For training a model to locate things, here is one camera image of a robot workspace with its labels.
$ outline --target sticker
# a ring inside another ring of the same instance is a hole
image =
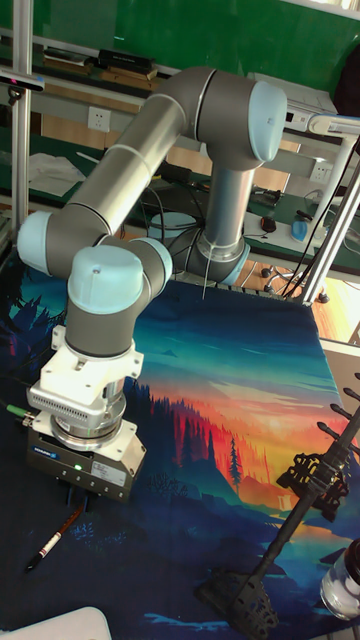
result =
[[[46,458],[51,458],[52,460],[60,460],[60,456],[57,453],[53,453],[53,451],[47,451],[47,449],[41,449],[40,447],[31,447],[35,453],[40,453],[42,456],[46,456]]]
[[[126,473],[120,471],[120,469],[114,469],[101,462],[93,462],[91,467],[91,473],[101,480],[106,480],[112,484],[117,484],[119,487],[123,487],[126,480]]]

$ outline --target white label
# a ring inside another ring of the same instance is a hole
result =
[[[126,473],[114,467],[109,467],[101,462],[93,462],[91,467],[91,473],[101,480],[106,480],[112,484],[117,484],[119,487],[123,487],[126,480]]]

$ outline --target mountain silhouette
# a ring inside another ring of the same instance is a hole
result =
[[[168,349],[167,351],[163,351],[162,355],[163,356],[172,356],[173,358],[177,358],[176,353],[174,353],[171,349]]]

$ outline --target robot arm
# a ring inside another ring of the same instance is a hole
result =
[[[192,137],[207,144],[214,168],[205,228],[186,263],[178,246],[188,232],[172,242],[177,266],[204,275],[210,264],[209,277],[235,279],[253,172],[276,155],[285,115],[285,94],[267,83],[188,69],[146,101],[60,213],[27,218],[21,259],[68,279],[69,293],[66,331],[54,330],[57,352],[28,393],[41,410],[29,430],[31,464],[127,498],[145,453],[136,426],[122,419],[124,379],[136,379],[142,363],[133,328],[165,286],[172,260],[156,240],[124,243],[113,234],[177,137]]]

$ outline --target green cable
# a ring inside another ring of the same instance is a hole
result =
[[[26,409],[21,409],[20,407],[15,407],[13,404],[6,405],[6,411],[10,411],[10,413],[14,413],[19,418],[25,418],[28,411]]]

